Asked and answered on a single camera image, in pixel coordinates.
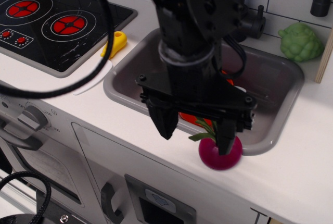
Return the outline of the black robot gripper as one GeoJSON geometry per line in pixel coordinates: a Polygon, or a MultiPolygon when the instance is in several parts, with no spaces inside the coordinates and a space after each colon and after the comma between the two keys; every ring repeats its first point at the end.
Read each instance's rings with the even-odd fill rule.
{"type": "Polygon", "coordinates": [[[214,120],[219,155],[228,155],[236,131],[252,128],[255,98],[226,81],[214,50],[186,56],[160,49],[158,54],[166,70],[141,73],[135,81],[160,135],[171,138],[179,112],[214,120]]]}

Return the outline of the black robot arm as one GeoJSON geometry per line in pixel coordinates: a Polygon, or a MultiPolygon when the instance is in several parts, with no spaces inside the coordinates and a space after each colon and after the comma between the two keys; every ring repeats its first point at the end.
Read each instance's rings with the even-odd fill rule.
{"type": "MultiPolygon", "coordinates": [[[[106,0],[99,0],[113,28],[106,0]]],[[[178,113],[187,113],[216,122],[216,144],[220,155],[231,152],[236,133],[252,127],[256,100],[230,85],[243,68],[222,73],[221,41],[239,55],[246,54],[231,34],[240,25],[240,8],[234,0],[153,0],[161,32],[158,53],[166,72],[142,74],[142,102],[159,133],[172,136],[178,113]]]]}

